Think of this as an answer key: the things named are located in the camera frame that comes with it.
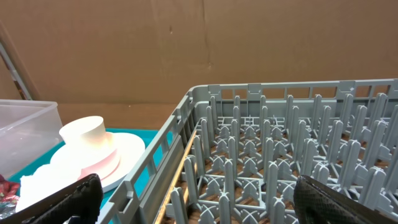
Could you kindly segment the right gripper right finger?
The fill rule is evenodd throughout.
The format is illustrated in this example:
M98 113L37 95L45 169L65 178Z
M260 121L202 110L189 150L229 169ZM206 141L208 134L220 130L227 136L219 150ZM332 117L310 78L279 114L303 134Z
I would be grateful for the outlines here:
M293 208L300 224L397 224L307 175L297 178Z

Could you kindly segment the white paper cup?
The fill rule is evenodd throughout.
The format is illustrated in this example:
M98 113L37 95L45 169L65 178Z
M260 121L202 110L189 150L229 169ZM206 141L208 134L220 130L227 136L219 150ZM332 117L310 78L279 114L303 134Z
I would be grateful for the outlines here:
M87 116L74 120L59 130L65 145L83 152L100 152L109 147L101 116Z

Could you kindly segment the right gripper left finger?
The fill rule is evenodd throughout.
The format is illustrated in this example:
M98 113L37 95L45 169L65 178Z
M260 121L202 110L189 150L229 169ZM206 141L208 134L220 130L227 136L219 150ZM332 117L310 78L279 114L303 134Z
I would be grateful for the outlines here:
M39 202L1 220L1 224L96 223L103 188L98 174L90 174Z

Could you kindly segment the white napkin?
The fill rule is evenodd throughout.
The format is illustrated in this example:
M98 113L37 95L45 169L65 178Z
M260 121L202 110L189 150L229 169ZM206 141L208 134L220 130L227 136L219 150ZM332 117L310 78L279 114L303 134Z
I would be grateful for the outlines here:
M75 183L81 176L81 169L65 165L45 164L32 175L23 175L16 212Z

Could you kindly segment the red snack wrapper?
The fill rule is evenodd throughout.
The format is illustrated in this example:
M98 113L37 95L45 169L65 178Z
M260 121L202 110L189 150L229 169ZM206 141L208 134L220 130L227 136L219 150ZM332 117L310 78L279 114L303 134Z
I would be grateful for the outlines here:
M20 183L8 181L1 175L1 219L16 212L16 205L19 201L17 192L20 187Z

